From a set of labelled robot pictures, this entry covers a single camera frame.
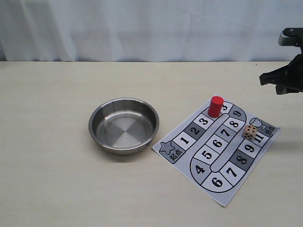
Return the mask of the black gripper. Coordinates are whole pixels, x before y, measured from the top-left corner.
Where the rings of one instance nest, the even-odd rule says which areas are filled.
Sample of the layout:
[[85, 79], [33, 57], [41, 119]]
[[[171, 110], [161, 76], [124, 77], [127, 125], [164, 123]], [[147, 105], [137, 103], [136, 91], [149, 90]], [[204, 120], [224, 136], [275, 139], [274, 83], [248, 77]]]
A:
[[276, 94], [285, 95], [303, 91], [303, 53], [294, 57], [288, 64], [276, 70], [262, 73], [260, 84], [276, 85]]

